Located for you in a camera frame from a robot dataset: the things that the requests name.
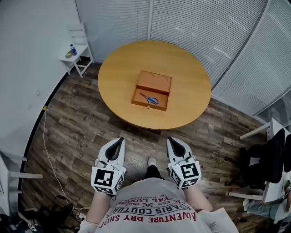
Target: scissors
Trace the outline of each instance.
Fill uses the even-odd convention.
[[[154,104],[154,105],[157,105],[159,104],[159,100],[157,98],[154,98],[154,97],[147,97],[145,96],[144,94],[140,93],[144,98],[146,98],[147,102],[150,104]]]

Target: white chair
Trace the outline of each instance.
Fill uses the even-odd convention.
[[[69,29],[69,34],[72,37],[73,44],[75,45],[75,48],[77,50],[77,55],[72,56],[70,58],[65,58],[66,53],[70,50],[68,47],[67,51],[63,51],[63,53],[60,54],[59,60],[62,61],[69,75],[70,75],[70,70],[75,66],[80,77],[83,78],[83,73],[87,70],[87,68],[91,65],[91,63],[94,63],[93,56],[88,45],[84,23],[77,24],[77,25],[69,25],[68,29]],[[81,60],[80,56],[85,51],[87,51],[90,57],[90,62],[86,66],[78,65],[77,61]]]
[[[27,158],[5,155],[0,151],[0,210],[6,215],[10,215],[10,196],[12,194],[21,194],[17,185],[11,185],[17,178],[42,179],[41,174],[30,174],[18,172],[20,167],[13,160],[27,161]]]

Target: white wall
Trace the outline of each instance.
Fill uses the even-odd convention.
[[[74,0],[0,2],[0,149],[23,156],[31,130],[65,74],[68,24],[79,23]]]

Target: water bottle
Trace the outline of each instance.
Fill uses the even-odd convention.
[[[72,54],[73,54],[74,56],[77,55],[77,51],[76,51],[75,46],[73,46],[73,44],[70,44],[70,46],[71,46],[71,52],[72,52]]]

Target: black pants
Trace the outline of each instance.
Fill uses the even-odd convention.
[[[145,179],[152,178],[152,177],[155,177],[155,178],[159,178],[159,179],[163,179],[164,180],[164,178],[161,176],[158,168],[155,165],[150,165],[147,168],[147,171],[146,171],[146,174],[145,174]]]

